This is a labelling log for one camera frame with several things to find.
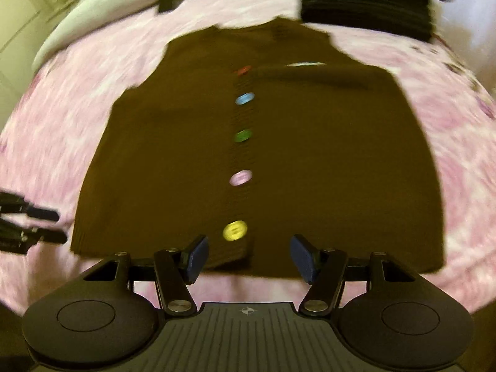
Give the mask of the brown knit cardigan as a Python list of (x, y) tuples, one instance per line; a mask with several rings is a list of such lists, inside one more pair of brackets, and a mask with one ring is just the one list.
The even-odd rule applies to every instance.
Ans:
[(174, 39), (111, 108), (72, 252), (146, 258), (204, 235), (211, 270), (293, 278), (297, 234), (442, 267), (441, 189), (402, 89), (289, 19)]

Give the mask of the pink floral bedspread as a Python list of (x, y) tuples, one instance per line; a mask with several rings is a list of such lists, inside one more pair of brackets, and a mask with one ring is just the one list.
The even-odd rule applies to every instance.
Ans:
[[(294, 19), (298, 0), (185, 0), (89, 34), (38, 72), (1, 134), (1, 187), (60, 212), (70, 229), (113, 102), (144, 81), (167, 43), (217, 24)], [(346, 54), (391, 72), (430, 140), (445, 201), (445, 267), (430, 280), (468, 310), (495, 299), (495, 103), (442, 45), (326, 25)]]

